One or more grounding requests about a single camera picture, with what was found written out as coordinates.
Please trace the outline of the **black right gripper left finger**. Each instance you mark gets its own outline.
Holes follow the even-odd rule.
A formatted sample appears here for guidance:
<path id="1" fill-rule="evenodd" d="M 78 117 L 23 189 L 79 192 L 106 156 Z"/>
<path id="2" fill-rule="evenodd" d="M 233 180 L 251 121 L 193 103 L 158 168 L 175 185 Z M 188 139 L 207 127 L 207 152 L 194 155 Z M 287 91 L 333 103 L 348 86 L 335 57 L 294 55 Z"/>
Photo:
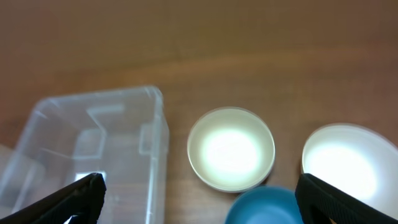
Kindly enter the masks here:
<path id="1" fill-rule="evenodd" d="M 1 224 L 97 224 L 104 205 L 103 175 L 91 173 L 32 205 L 1 219 Z"/>

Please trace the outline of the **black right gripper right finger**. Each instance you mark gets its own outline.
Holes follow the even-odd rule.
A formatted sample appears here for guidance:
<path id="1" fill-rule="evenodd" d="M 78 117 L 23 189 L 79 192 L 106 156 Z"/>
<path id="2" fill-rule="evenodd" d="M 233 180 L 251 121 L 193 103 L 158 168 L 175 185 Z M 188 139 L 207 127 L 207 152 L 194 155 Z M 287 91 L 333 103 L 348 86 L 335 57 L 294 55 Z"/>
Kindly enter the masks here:
<path id="1" fill-rule="evenodd" d="M 397 224 L 396 219 L 312 174 L 300 175 L 295 198 L 304 224 Z"/>

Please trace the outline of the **blue bowl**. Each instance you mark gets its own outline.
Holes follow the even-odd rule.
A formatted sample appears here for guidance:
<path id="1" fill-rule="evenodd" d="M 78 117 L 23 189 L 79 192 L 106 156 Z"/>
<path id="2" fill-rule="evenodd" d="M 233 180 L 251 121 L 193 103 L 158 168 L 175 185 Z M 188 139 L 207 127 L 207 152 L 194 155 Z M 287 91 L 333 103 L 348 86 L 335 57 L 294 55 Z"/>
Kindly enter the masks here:
<path id="1" fill-rule="evenodd" d="M 293 191 L 261 186 L 241 194 L 232 204 L 225 224 L 303 224 Z"/>

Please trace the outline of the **white bowl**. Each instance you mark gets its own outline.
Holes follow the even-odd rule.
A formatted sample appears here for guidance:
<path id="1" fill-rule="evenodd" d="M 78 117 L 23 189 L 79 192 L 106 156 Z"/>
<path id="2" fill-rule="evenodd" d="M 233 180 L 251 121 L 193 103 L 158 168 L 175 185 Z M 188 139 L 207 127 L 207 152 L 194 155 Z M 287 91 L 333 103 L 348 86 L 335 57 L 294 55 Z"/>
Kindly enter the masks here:
<path id="1" fill-rule="evenodd" d="M 305 141 L 301 170 L 397 218 L 397 146 L 363 126 L 335 123 Z"/>

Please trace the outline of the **cream bowl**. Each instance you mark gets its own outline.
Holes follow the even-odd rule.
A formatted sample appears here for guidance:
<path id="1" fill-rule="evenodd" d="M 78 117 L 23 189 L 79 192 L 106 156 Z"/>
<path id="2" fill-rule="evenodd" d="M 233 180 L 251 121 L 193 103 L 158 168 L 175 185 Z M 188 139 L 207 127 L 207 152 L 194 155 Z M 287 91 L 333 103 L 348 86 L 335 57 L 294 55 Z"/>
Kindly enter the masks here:
<path id="1" fill-rule="evenodd" d="M 187 156 L 206 185 L 222 192 L 244 192 L 271 174 L 275 141 L 268 125 L 255 113 L 222 107 L 207 112 L 192 126 Z"/>

